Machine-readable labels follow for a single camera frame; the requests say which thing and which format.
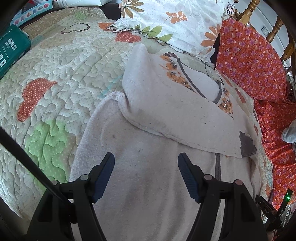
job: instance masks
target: bed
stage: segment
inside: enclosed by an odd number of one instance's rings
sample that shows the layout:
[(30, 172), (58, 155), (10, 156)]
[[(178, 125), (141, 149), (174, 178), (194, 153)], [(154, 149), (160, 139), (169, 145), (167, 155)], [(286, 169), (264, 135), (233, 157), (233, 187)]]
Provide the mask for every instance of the bed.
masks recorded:
[[(0, 82), (2, 128), (51, 180), (67, 182), (91, 115), (105, 96), (122, 90), (133, 46), (143, 43), (149, 53), (177, 54), (189, 67), (206, 74), (211, 71), (217, 81), (231, 87), (258, 132), (261, 195), (268, 199), (273, 166), (261, 143), (262, 126), (250, 95), (222, 69), (215, 71), (213, 64), (176, 52), (137, 31), (111, 32), (112, 23), (99, 8), (77, 7), (52, 12), (26, 26), (23, 30), (32, 39), (32, 48)], [(0, 155), (0, 196), (19, 216), (30, 220), (44, 188), (3, 147)]]

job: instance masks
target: white floral pillow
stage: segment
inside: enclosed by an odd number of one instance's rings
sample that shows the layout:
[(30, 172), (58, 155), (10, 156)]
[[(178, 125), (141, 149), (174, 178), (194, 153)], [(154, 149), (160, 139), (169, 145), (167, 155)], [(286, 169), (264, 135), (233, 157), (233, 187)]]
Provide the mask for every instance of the white floral pillow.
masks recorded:
[(209, 60), (229, 0), (123, 0), (116, 31), (138, 30)]

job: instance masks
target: black cable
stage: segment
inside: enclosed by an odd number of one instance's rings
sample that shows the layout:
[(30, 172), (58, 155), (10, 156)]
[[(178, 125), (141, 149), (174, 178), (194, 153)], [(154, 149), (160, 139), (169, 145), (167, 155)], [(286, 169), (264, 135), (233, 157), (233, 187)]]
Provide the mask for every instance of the black cable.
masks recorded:
[(46, 187), (51, 194), (55, 195), (61, 200), (65, 206), (69, 209), (69, 213), (72, 213), (73, 204), (61, 193), (60, 190), (56, 189), (47, 176), (40, 170), (40, 168), (32, 161), (28, 154), (20, 147), (15, 140), (8, 135), (5, 130), (0, 127), (0, 144), (2, 144), (16, 159), (18, 159), (25, 168), (38, 179), (43, 186)]

